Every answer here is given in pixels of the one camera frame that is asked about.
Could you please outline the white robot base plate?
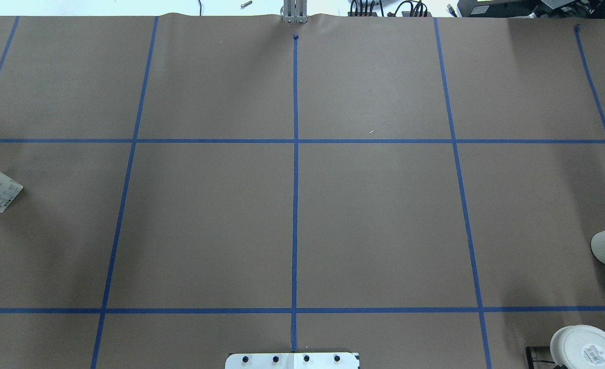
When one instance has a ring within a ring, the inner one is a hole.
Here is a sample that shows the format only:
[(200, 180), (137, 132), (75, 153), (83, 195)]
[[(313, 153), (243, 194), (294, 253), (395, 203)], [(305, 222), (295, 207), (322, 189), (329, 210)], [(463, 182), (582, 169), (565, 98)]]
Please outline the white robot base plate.
[(225, 368), (360, 368), (358, 353), (235, 353)]

